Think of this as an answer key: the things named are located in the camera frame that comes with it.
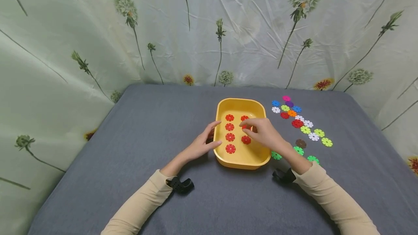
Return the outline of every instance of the right hand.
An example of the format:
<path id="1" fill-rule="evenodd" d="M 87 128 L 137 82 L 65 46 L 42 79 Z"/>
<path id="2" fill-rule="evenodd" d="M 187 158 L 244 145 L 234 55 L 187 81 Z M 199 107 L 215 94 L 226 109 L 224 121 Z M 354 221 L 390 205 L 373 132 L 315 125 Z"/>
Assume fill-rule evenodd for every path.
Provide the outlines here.
<path id="1" fill-rule="evenodd" d="M 280 155 L 283 155 L 289 147 L 292 148 L 292 145 L 283 139 L 267 118 L 251 118 L 242 121 L 239 125 L 252 126 L 252 131 L 250 129 L 243 129 L 242 131 L 250 136 L 251 139 L 256 140 Z"/>

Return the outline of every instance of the finger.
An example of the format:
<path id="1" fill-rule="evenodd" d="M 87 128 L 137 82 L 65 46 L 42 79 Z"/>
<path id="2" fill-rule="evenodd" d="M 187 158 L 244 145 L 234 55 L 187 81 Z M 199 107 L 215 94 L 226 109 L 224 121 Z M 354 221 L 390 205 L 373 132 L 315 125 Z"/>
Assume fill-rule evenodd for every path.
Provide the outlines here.
<path id="1" fill-rule="evenodd" d="M 249 129 L 243 129 L 242 130 L 246 135 L 250 136 L 251 138 L 255 138 L 255 136 L 257 135 L 255 132 L 249 130 Z"/>
<path id="2" fill-rule="evenodd" d="M 220 123 L 221 123 L 221 121 L 211 122 L 210 124 L 208 124 L 208 126 L 206 126 L 206 128 L 203 131 L 202 135 L 203 136 L 208 136 L 209 133 L 212 131 L 212 129 L 215 128 L 215 126 L 217 126 Z"/>
<path id="3" fill-rule="evenodd" d="M 215 149 L 216 147 L 218 147 L 221 144 L 222 144 L 222 141 L 213 141 L 209 144 L 206 144 L 205 146 L 206 146 L 207 150 L 209 151 L 209 150 Z"/>
<path id="4" fill-rule="evenodd" d="M 243 126 L 243 125 L 247 124 L 247 125 L 253 126 L 253 125 L 257 125 L 257 122 L 258 122 L 257 118 L 250 118 L 250 119 L 247 119 L 247 120 L 243 120 L 239 125 Z"/>

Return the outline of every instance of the floral curtain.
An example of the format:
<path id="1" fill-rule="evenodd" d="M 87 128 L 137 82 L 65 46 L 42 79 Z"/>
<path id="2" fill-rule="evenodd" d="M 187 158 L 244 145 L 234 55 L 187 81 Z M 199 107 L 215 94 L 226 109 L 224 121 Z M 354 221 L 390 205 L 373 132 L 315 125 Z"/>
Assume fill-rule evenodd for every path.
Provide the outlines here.
<path id="1" fill-rule="evenodd" d="M 0 228 L 132 83 L 343 91 L 418 174 L 416 0 L 2 0 Z"/>

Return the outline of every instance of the black wrist strap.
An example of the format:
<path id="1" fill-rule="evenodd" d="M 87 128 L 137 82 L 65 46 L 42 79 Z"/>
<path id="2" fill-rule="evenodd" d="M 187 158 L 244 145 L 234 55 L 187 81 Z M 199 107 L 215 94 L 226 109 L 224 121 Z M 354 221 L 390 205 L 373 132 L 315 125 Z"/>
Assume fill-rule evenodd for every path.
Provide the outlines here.
<path id="1" fill-rule="evenodd" d="M 276 169 L 273 172 L 273 177 L 280 181 L 281 183 L 292 183 L 296 180 L 296 176 L 293 174 L 292 169 L 289 168 L 287 172 L 283 172 L 279 169 Z"/>
<path id="2" fill-rule="evenodd" d="M 175 192 L 180 194 L 187 194 L 194 188 L 192 180 L 188 178 L 184 182 L 181 182 L 177 176 L 172 180 L 167 181 L 167 185 L 173 188 Z"/>

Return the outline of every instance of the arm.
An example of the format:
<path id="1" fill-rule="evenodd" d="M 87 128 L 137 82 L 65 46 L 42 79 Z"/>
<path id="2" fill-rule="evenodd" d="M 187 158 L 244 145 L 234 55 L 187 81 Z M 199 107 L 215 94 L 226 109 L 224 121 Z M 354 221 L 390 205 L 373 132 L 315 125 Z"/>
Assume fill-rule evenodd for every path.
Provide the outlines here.
<path id="1" fill-rule="evenodd" d="M 346 193 L 325 170 L 299 155 L 274 129 L 268 119 L 247 119 L 242 125 L 252 125 L 253 131 L 243 131 L 283 156 L 291 165 L 297 183 L 313 197 L 338 225 L 342 235 L 378 235 L 376 226 L 360 205 Z"/>
<path id="2" fill-rule="evenodd" d="M 206 144 L 220 121 L 210 123 L 191 145 L 179 153 L 163 169 L 157 170 L 115 213 L 101 235 L 137 235 L 148 217 L 170 196 L 173 190 L 166 180 L 173 178 L 182 167 L 222 144 L 221 141 Z"/>

